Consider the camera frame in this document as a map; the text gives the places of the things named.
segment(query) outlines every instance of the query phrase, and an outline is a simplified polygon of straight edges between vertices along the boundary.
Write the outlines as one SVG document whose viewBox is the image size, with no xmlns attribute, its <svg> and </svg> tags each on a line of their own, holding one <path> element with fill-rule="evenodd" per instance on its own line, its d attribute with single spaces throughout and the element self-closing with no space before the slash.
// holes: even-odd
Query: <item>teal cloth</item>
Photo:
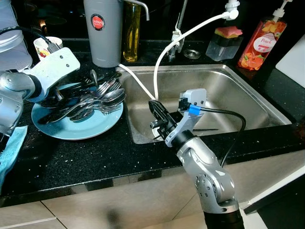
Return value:
<svg viewBox="0 0 305 229">
<path fill-rule="evenodd" d="M 16 127 L 12 136 L 9 138 L 6 144 L 6 148 L 4 149 L 2 154 L 0 154 L 0 195 L 4 178 L 14 167 L 17 155 L 23 144 L 27 131 L 28 126 Z"/>
</svg>

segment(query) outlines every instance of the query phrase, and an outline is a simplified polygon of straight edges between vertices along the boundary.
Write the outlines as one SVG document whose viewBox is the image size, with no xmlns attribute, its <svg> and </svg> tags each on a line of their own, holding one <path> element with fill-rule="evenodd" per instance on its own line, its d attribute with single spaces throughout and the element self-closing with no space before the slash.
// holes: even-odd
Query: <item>cooking oil bottle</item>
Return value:
<svg viewBox="0 0 305 229">
<path fill-rule="evenodd" d="M 136 62 L 138 60 L 141 6 L 131 2 L 125 4 L 126 34 L 123 55 L 128 62 Z"/>
</svg>

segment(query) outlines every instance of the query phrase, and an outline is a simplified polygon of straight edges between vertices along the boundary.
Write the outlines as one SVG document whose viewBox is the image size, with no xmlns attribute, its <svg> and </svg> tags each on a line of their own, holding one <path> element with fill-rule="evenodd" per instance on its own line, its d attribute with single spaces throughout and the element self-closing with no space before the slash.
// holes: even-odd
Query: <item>paper cup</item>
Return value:
<svg viewBox="0 0 305 229">
<path fill-rule="evenodd" d="M 62 40 L 58 37 L 47 37 L 52 43 L 56 43 L 60 48 L 63 47 L 62 45 Z M 36 52 L 38 54 L 39 59 L 42 61 L 46 56 L 48 56 L 50 54 L 50 52 L 48 51 L 48 45 L 47 43 L 44 41 L 43 38 L 38 38 L 36 40 L 34 40 L 34 46 L 36 49 Z"/>
</svg>

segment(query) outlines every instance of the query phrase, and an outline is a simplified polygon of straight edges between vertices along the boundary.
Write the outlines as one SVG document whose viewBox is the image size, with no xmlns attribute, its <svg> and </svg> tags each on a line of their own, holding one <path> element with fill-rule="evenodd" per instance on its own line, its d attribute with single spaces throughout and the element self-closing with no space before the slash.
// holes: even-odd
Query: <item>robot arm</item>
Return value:
<svg viewBox="0 0 305 229">
<path fill-rule="evenodd" d="M 5 148 L 23 110 L 23 100 L 39 102 L 49 90 L 80 63 L 69 48 L 48 55 L 32 69 L 21 73 L 0 71 L 0 152 Z"/>
<path fill-rule="evenodd" d="M 151 100 L 150 110 L 157 119 L 151 128 L 158 127 L 166 145 L 178 150 L 178 158 L 195 183 L 208 229 L 244 229 L 231 176 L 219 165 L 213 151 L 191 132 L 204 112 L 183 107 L 184 103 L 204 106 L 205 99 L 205 89 L 182 93 L 179 107 L 184 115 L 179 123 L 160 102 Z"/>
</svg>

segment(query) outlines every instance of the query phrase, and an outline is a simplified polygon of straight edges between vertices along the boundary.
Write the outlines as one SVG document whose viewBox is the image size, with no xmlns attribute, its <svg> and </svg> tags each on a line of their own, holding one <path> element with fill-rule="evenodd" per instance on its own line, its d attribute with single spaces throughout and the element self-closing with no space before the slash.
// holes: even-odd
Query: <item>thermos label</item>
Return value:
<svg viewBox="0 0 305 229">
<path fill-rule="evenodd" d="M 91 16 L 91 25 L 94 27 L 95 30 L 101 31 L 105 27 L 105 20 L 99 14 L 93 14 Z"/>
</svg>

